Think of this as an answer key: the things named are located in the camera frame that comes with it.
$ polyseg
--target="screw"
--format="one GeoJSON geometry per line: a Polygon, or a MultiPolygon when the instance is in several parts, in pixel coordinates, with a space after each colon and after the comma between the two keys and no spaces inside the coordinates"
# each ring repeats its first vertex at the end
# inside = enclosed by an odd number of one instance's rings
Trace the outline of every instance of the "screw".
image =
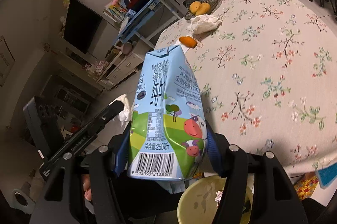
{"type": "Polygon", "coordinates": [[[266,152],[266,157],[272,159],[272,158],[274,158],[274,153],[268,151],[268,152],[266,152]]]}
{"type": "Polygon", "coordinates": [[[232,152],[237,152],[239,150],[239,147],[235,144],[230,145],[230,150],[232,152]]]}
{"type": "Polygon", "coordinates": [[[98,151],[99,151],[100,153],[105,153],[108,149],[109,149],[108,146],[102,145],[102,146],[100,146],[100,147],[98,148],[98,151]]]}
{"type": "Polygon", "coordinates": [[[71,154],[71,153],[65,153],[65,154],[63,155],[63,158],[64,158],[65,160],[71,159],[71,157],[72,157],[72,154],[71,154]]]}

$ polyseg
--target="yellow bowl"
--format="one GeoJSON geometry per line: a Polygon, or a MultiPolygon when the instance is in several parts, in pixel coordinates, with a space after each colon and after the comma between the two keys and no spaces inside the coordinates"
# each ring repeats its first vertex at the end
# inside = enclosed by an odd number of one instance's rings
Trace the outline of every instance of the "yellow bowl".
{"type": "MultiPolygon", "coordinates": [[[[179,200],[177,215],[179,224],[211,224],[217,210],[216,192],[223,190],[226,179],[218,175],[202,178],[193,183],[179,200]]],[[[246,198],[253,202],[253,193],[247,187],[246,198]]],[[[242,215],[240,224],[250,220],[251,209],[242,215]]]]}

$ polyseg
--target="cartoon cow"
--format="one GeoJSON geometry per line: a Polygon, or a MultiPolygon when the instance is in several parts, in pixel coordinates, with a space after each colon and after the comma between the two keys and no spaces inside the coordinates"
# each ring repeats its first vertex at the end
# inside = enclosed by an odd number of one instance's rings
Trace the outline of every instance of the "cartoon cow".
{"type": "Polygon", "coordinates": [[[184,122],[184,131],[192,137],[203,138],[203,132],[192,118],[184,122]]]}
{"type": "Polygon", "coordinates": [[[192,113],[190,113],[192,120],[194,120],[200,127],[201,131],[203,132],[203,138],[206,138],[207,136],[207,129],[206,129],[206,122],[205,120],[200,117],[199,115],[194,115],[192,113]]]}
{"type": "Polygon", "coordinates": [[[201,160],[202,154],[202,151],[197,145],[198,142],[199,140],[195,139],[195,140],[187,140],[181,143],[181,145],[186,147],[186,153],[191,157],[195,157],[195,162],[199,162],[201,160]]]}

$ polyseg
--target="picture frame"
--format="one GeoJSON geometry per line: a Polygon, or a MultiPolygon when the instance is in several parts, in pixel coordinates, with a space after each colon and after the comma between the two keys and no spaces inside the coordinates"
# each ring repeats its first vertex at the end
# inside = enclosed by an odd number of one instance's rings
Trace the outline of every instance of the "picture frame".
{"type": "Polygon", "coordinates": [[[4,86],[6,78],[8,77],[15,59],[8,48],[4,36],[0,36],[0,86],[4,86]]]}

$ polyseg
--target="nutrition label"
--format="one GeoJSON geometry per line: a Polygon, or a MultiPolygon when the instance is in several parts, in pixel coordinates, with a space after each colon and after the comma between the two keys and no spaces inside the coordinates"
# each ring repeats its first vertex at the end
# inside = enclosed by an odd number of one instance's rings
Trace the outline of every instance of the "nutrition label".
{"type": "Polygon", "coordinates": [[[161,109],[158,109],[158,111],[154,113],[149,113],[146,137],[152,138],[152,141],[156,141],[153,138],[159,138],[157,141],[160,141],[160,138],[164,136],[165,134],[163,131],[163,112],[161,109]]]}

